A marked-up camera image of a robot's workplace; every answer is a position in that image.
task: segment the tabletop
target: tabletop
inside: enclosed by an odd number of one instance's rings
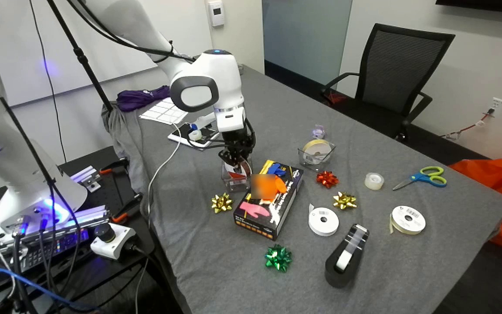
[[[335,143],[328,169],[340,183],[324,188],[315,183],[315,172],[307,171],[275,240],[291,249],[293,263],[287,272],[275,272],[265,268],[265,253],[275,242],[237,226],[232,213],[211,209],[211,199],[225,192],[218,148],[181,146],[157,172],[152,221],[185,310],[432,312],[500,223],[502,195],[249,68],[242,68],[242,92],[256,132],[254,171],[267,158],[298,165],[298,148],[321,124]],[[141,111],[124,115],[122,124],[152,178],[174,150],[167,141],[172,129],[139,120]],[[392,192],[429,164],[444,167],[448,186],[415,183]],[[382,190],[364,186],[368,172],[385,178]],[[336,192],[355,195],[359,206],[335,209],[340,230],[317,237],[308,228],[308,204],[331,207]],[[418,209],[427,228],[418,235],[390,233],[389,216],[396,206]],[[324,279],[324,261],[352,223],[369,228],[369,240],[355,279],[333,288]]]

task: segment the black tape dispenser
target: black tape dispenser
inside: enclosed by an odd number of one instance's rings
[[[369,230],[354,223],[338,247],[328,256],[324,277],[331,286],[345,286],[357,272]]]

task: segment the black office chair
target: black office chair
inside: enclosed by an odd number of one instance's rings
[[[342,73],[321,89],[328,104],[399,141],[406,127],[432,101],[422,87],[441,62],[455,35],[375,24],[361,57],[359,73]],[[333,89],[342,78],[359,75],[355,97]]]

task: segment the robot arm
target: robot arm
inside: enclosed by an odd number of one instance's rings
[[[111,31],[111,36],[146,50],[160,50],[146,54],[171,80],[172,103],[185,111],[214,106],[216,127],[226,146],[220,157],[230,165],[246,162],[254,146],[254,134],[246,118],[239,66],[230,52],[204,50],[190,62],[174,57],[171,42],[153,29],[138,0],[84,0],[82,3],[89,15],[98,19],[96,24]]]

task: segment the electrical outlet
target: electrical outlet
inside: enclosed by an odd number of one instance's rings
[[[500,111],[502,110],[502,97],[491,97],[490,106],[484,110],[493,110],[493,113]]]

